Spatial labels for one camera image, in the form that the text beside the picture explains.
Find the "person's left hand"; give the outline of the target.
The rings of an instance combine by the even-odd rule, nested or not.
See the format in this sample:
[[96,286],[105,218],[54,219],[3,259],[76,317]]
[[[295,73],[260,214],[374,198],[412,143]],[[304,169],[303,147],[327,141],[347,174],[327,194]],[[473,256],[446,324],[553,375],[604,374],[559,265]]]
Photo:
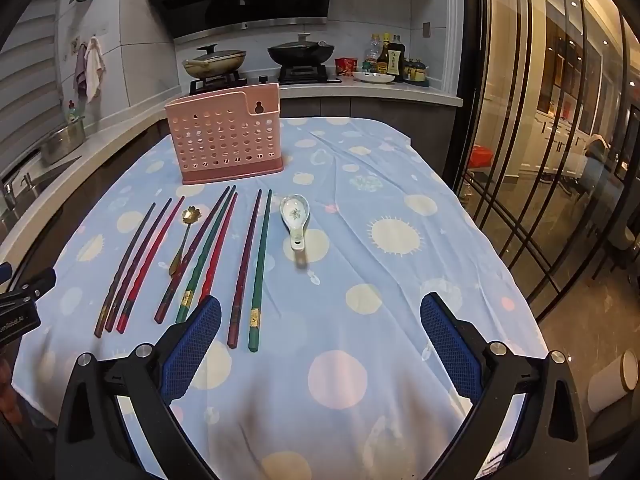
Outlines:
[[12,370],[5,359],[0,361],[0,412],[13,425],[23,421],[17,394],[12,387]]

